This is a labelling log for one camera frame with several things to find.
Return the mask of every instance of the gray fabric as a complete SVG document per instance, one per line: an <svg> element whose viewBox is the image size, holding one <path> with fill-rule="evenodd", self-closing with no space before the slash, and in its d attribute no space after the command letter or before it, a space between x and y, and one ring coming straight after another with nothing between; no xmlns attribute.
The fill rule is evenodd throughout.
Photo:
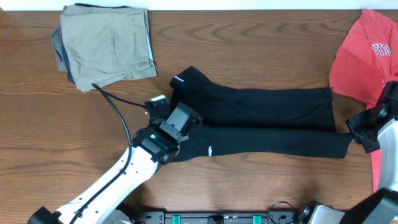
<svg viewBox="0 0 398 224"><path fill-rule="evenodd" d="M55 61L57 62L57 69L60 72L66 72L67 68L62 56L62 33L60 25L58 25L51 34L51 46L54 51Z"/></svg>
<svg viewBox="0 0 398 224"><path fill-rule="evenodd" d="M79 90L156 76L145 10L68 6L61 27Z"/></svg>

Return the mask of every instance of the black pants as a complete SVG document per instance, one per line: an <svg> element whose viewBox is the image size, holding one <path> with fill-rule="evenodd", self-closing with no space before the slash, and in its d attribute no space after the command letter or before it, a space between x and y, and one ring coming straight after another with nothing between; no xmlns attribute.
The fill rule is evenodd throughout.
<svg viewBox="0 0 398 224"><path fill-rule="evenodd" d="M204 122L181 143L175 162L239 152L344 158L352 140L335 133L329 88L237 90L212 83L193 67L170 85L172 109L182 102Z"/></svg>

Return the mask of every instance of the white background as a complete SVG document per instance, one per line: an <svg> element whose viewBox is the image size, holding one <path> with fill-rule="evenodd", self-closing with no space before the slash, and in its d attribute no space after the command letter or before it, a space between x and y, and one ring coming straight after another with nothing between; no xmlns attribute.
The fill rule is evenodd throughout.
<svg viewBox="0 0 398 224"><path fill-rule="evenodd" d="M398 9L398 0L0 0L4 10L62 10L76 2L149 10Z"/></svg>

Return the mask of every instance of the green strip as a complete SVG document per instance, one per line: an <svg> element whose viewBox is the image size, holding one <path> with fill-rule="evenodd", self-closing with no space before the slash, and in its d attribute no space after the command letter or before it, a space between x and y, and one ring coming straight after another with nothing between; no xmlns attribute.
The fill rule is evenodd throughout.
<svg viewBox="0 0 398 224"><path fill-rule="evenodd" d="M173 224L181 224L181 216L173 215Z"/></svg>
<svg viewBox="0 0 398 224"><path fill-rule="evenodd" d="M253 215L253 224L261 224L261 216Z"/></svg>

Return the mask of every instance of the wooden tabletop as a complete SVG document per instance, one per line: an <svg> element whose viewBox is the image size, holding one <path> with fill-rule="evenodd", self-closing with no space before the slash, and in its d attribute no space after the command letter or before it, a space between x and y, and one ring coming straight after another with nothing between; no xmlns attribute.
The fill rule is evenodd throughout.
<svg viewBox="0 0 398 224"><path fill-rule="evenodd" d="M394 11L382 13L398 20ZM5 12L0 22L0 223L26 223L43 205L55 211L104 174L127 146L103 97L78 91L57 71L50 35L59 15ZM191 65L235 88L327 87L336 51L359 15L151 11L158 76L105 90L140 103L170 96L170 79ZM117 106L132 132L147 125L142 108ZM345 119L363 108L335 96L338 130L347 131ZM279 200L347 209L371 193L369 155L352 143L345 159L243 153L169 164L127 201L168 211L260 211Z"/></svg>

